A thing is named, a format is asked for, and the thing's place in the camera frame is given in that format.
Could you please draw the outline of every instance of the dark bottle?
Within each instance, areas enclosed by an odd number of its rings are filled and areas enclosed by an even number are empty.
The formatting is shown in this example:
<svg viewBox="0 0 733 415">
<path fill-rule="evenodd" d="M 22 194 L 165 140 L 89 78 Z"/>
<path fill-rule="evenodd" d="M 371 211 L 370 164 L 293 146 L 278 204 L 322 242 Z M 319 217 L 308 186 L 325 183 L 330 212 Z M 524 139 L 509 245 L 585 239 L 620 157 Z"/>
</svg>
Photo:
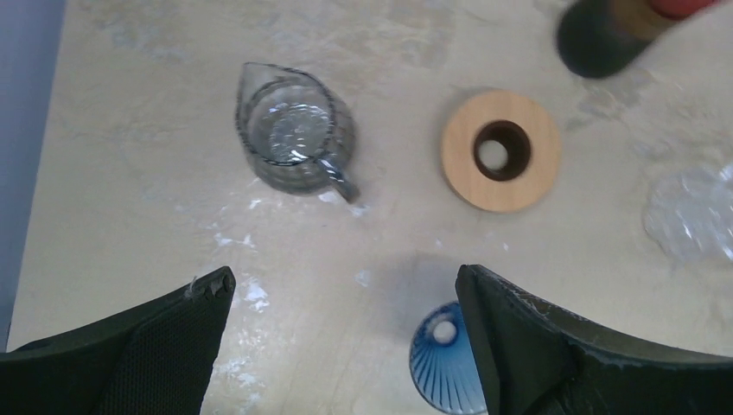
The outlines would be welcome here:
<svg viewBox="0 0 733 415">
<path fill-rule="evenodd" d="M 620 72 L 675 24 L 717 0 L 578 0 L 558 26 L 564 64 L 584 78 Z"/>
</svg>

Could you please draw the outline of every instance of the pitcher handle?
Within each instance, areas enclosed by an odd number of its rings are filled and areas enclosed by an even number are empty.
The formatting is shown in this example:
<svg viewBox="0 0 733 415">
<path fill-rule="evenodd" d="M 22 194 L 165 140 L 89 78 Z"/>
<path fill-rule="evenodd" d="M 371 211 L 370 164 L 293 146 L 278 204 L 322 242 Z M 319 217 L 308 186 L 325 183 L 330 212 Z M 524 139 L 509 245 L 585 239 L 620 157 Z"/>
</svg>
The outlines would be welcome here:
<svg viewBox="0 0 733 415">
<path fill-rule="evenodd" d="M 356 198 L 359 197 L 359 189 L 348 180 L 344 170 L 327 158 L 319 158 L 317 162 L 318 166 L 326 172 L 328 179 L 331 181 L 331 186 L 339 192 L 339 195 L 347 203 L 354 203 Z"/>
</svg>

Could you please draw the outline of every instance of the white powder residue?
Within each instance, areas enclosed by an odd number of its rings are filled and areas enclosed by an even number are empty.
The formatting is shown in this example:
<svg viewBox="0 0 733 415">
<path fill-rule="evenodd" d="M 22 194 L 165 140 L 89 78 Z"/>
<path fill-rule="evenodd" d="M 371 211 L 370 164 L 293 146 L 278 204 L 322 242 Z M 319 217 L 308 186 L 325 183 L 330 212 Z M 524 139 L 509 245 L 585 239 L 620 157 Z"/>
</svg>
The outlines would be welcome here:
<svg viewBox="0 0 733 415">
<path fill-rule="evenodd" d="M 269 334 L 262 329 L 242 330 L 237 333 L 237 344 L 248 348 L 251 352 L 260 353 L 265 350 L 265 340 Z"/>
<path fill-rule="evenodd" d="M 223 237 L 221 235 L 221 232 L 214 235 L 214 240 L 216 240 L 216 243 L 219 244 L 219 247 L 230 246 L 232 243 L 234 243 L 234 239 Z"/>
<path fill-rule="evenodd" d="M 248 233 L 247 236 L 245 236 L 245 240 L 242 241 L 242 245 L 248 246 L 252 249 L 256 248 L 254 243 L 252 243 L 252 236 Z"/>
<path fill-rule="evenodd" d="M 321 199 L 321 201 L 324 201 L 326 203 L 338 203 L 341 200 L 341 197 L 333 190 L 329 190 L 326 193 L 322 193 L 318 195 L 318 199 Z"/>
<path fill-rule="evenodd" d="M 252 236 L 249 233 L 245 236 L 243 240 L 236 240 L 232 238 L 227 238 L 224 235 L 222 235 L 221 232 L 219 232 L 214 235 L 214 240 L 216 241 L 217 245 L 219 245 L 219 247 L 230 246 L 230 245 L 236 244 L 236 245 L 244 245 L 251 249 L 256 248 L 256 246 L 252 242 Z"/>
<path fill-rule="evenodd" d="M 250 306 L 250 310 L 254 310 L 254 311 L 257 311 L 258 313 L 261 313 L 261 312 L 263 312 L 262 309 L 265 308 L 265 307 L 267 307 L 268 305 L 270 305 L 270 302 L 269 301 L 267 301 L 267 300 L 259 300 L 259 301 L 257 301 L 256 303 L 254 303 L 253 305 Z"/>
<path fill-rule="evenodd" d="M 249 282 L 245 301 L 252 303 L 250 305 L 250 310 L 257 311 L 258 313 L 262 313 L 264 311 L 263 309 L 270 305 L 270 302 L 267 301 L 267 292 L 259 286 L 259 281 L 257 279 L 253 279 Z"/>
<path fill-rule="evenodd" d="M 367 205 L 348 207 L 348 210 L 351 212 L 354 218 L 360 218 L 361 216 L 364 216 L 367 212 L 369 212 L 369 209 L 371 208 Z"/>
<path fill-rule="evenodd" d="M 346 204 L 343 198 L 341 198 L 341 196 L 334 190 L 329 190 L 326 193 L 321 193 L 320 195 L 318 195 L 318 199 L 320 199 L 324 203 L 331 203 L 333 205 Z M 371 209 L 368 205 L 347 206 L 347 208 L 348 211 L 351 212 L 351 215 L 354 216 L 354 218 L 360 218 L 361 216 L 364 216 Z"/>
<path fill-rule="evenodd" d="M 247 415 L 249 411 L 262 399 L 259 393 L 250 393 L 247 401 L 239 408 L 239 415 Z"/>
<path fill-rule="evenodd" d="M 244 386 L 251 386 L 257 383 L 257 378 L 249 373 L 241 373 L 239 376 L 237 376 L 237 380 L 242 382 L 242 385 Z"/>
<path fill-rule="evenodd" d="M 221 365 L 214 365 L 212 376 L 224 376 L 227 378 L 229 377 L 236 378 L 237 376 L 239 376 L 239 373 L 242 371 L 242 368 L 247 367 L 250 364 L 251 364 L 250 360 L 246 357 L 230 359 L 228 362 L 223 363 Z"/>
<path fill-rule="evenodd" d="M 366 288 L 372 280 L 372 273 L 367 270 L 361 270 L 354 276 L 354 280 L 359 283 L 359 285 Z"/>
</svg>

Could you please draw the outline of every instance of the blue ribbed glass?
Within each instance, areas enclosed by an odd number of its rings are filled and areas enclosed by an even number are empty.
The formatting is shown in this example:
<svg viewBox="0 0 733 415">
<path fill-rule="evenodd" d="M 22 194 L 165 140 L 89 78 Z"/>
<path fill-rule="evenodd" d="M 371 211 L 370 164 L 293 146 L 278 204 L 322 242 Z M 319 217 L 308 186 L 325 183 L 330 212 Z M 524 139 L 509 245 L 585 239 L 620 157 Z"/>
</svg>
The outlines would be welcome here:
<svg viewBox="0 0 733 415">
<path fill-rule="evenodd" d="M 439 342 L 433 331 L 446 321 L 453 324 L 456 334 L 450 342 Z M 420 394 L 438 411 L 471 415 L 487 410 L 458 302 L 433 310 L 417 328 L 410 349 L 410 372 Z"/>
</svg>

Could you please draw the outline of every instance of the circular hole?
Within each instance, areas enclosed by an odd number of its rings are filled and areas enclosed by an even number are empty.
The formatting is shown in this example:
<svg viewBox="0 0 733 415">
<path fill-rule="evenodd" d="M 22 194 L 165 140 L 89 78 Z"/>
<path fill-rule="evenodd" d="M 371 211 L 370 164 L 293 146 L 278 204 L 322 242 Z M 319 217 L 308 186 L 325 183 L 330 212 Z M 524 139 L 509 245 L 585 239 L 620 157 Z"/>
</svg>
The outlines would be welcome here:
<svg viewBox="0 0 733 415">
<path fill-rule="evenodd" d="M 511 121 L 494 121 L 476 136 L 476 167 L 491 180 L 506 182 L 521 176 L 531 158 L 529 137 L 522 127 Z"/>
<path fill-rule="evenodd" d="M 452 322 L 439 322 L 433 329 L 433 338 L 440 344 L 448 344 L 456 338 L 456 326 Z"/>
<path fill-rule="evenodd" d="M 498 141 L 485 141 L 479 147 L 479 160 L 490 170 L 501 170 L 507 165 L 509 154 L 507 148 Z"/>
</svg>

